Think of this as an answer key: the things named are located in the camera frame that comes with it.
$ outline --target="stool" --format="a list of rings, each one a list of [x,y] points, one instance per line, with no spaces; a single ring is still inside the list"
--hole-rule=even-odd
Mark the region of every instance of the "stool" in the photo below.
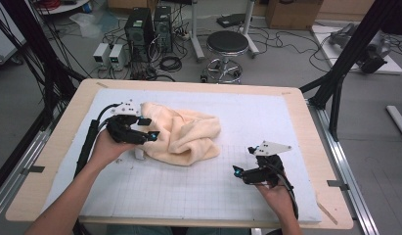
[[[243,68],[230,57],[240,56],[248,49],[248,40],[234,31],[217,31],[210,34],[206,40],[209,51],[222,56],[221,59],[211,61],[201,76],[202,82],[210,77],[218,83],[238,82],[241,84]]]

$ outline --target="round stool seat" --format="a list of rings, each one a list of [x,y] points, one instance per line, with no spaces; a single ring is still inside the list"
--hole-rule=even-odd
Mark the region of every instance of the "round stool seat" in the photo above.
[[[224,56],[238,56],[248,48],[248,40],[234,31],[217,31],[207,37],[208,49]]]

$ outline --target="white box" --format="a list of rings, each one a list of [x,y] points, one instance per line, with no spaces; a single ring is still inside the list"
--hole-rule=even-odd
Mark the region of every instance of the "white box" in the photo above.
[[[108,70],[111,66],[110,63],[110,45],[109,43],[100,43],[97,50],[94,52],[94,60],[100,66],[100,70]]]
[[[110,53],[110,61],[115,71],[122,71],[126,64],[125,52],[122,44],[114,44]]]

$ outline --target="peach towel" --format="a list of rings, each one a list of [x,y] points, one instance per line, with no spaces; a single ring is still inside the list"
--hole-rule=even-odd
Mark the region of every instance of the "peach towel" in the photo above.
[[[219,155],[212,141],[221,130],[218,117],[155,103],[142,104],[141,112],[152,119],[142,130],[160,131],[157,141],[138,146],[148,156],[172,165],[191,165]]]

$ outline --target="metal rail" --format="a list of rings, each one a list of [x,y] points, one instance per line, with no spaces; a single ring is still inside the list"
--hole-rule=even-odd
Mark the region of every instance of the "metal rail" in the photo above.
[[[16,193],[20,189],[27,176],[27,170],[33,165],[38,158],[42,149],[51,135],[51,129],[39,131],[34,140],[23,154],[21,160],[12,170],[6,181],[0,188],[0,215],[8,204],[14,199]]]
[[[326,140],[329,143],[332,156],[335,160],[335,166],[340,173],[340,177],[344,184],[347,184],[349,190],[346,190],[353,209],[356,212],[359,224],[366,235],[378,235],[379,232],[375,225],[374,219],[369,212],[368,206],[363,199],[363,195],[359,190],[359,186],[353,176],[352,170],[349,163],[347,162],[346,156],[344,155],[343,149],[339,142],[335,142],[334,137],[329,131],[329,115],[326,110],[317,110],[315,107],[310,107],[310,109],[315,109],[321,127],[323,128]]]

